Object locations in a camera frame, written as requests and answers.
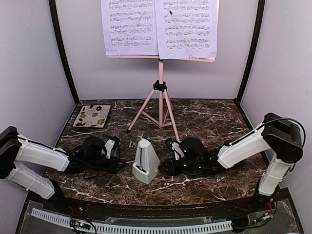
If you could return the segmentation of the white metronome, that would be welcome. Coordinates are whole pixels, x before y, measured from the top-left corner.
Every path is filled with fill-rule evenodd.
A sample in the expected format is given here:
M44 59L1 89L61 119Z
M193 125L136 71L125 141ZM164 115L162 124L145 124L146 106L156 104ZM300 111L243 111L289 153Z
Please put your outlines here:
M133 175L139 181L149 184L157 176L159 165L160 160L151 142L141 139L138 142L135 161L132 165Z

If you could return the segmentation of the pink music stand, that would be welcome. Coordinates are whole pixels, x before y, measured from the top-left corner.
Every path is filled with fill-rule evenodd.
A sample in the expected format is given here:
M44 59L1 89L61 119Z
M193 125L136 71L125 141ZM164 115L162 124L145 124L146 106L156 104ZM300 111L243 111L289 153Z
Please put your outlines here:
M154 124L156 124L160 129L165 128L167 126L172 126L174 135L177 141L180 141L180 137L178 134L176 122L174 119L174 108L171 104L171 100L168 94L168 88L166 86L166 82L164 81L164 60L160 59L159 56L148 56L148 55L108 55L110 59L157 59L158 60L158 80L153 84L153 89L145 99L143 105L140 110L136 114L130 126L127 128L126 132L131 132L132 128L136 124L137 120L141 115L144 115L146 118L151 120ZM151 100L154 93L159 92L158 98L158 120L153 118L151 115L145 112L145 108L149 101Z

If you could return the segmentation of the sheet music page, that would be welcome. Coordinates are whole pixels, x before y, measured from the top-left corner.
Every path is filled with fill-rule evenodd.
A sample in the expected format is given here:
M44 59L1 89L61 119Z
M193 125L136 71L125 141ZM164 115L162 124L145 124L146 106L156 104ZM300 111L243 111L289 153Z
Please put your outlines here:
M216 58L218 0L155 0L154 4L160 59Z
M102 0L106 56L157 56L153 0Z

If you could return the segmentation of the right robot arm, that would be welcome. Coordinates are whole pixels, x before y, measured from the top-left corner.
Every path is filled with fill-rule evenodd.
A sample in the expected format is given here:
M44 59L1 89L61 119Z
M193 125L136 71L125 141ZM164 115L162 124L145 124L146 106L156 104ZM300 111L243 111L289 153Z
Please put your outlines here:
M292 118L268 113L264 120L241 138L209 152L198 138L182 142L168 139L167 148L175 154L159 166L169 176L182 173L217 175L234 165L266 150L274 152L269 166L257 186L257 194L249 200L249 208L260 211L268 203L278 184L303 157L306 131Z

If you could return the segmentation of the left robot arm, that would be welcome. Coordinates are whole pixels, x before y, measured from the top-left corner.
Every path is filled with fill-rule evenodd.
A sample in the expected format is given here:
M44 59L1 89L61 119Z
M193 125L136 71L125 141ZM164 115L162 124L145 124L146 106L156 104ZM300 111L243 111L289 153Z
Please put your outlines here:
M20 135L16 127L9 126L0 134L0 177L36 193L63 213L69 208L69 202L58 183L38 175L24 162L72 175L86 170L115 174L125 165L120 158L119 144L115 136L107 141L92 136L80 146L65 150L28 139Z

